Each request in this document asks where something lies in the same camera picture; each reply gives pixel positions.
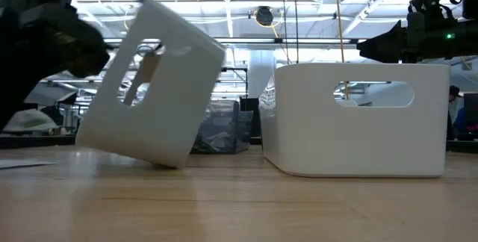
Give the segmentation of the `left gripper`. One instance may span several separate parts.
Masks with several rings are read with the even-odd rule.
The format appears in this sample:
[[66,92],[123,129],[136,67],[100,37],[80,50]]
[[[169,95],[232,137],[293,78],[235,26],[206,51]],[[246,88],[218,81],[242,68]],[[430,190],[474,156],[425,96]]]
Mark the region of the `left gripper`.
[[19,14],[1,9],[1,127],[21,108],[37,83],[65,70],[79,78],[98,75],[109,61],[108,45],[96,30],[87,31],[74,43],[61,44],[53,30],[59,26],[86,31],[90,26],[78,18],[75,8],[49,10],[55,25],[36,21],[21,28]]

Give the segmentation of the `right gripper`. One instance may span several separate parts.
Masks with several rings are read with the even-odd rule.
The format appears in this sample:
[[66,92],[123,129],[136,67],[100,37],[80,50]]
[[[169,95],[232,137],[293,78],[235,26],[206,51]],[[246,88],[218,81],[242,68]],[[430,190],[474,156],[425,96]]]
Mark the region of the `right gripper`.
[[450,60],[477,55],[477,21],[441,20],[430,25],[422,13],[410,13],[407,27],[399,20],[389,31],[356,45],[359,54],[381,63],[398,63],[406,35],[406,63]]

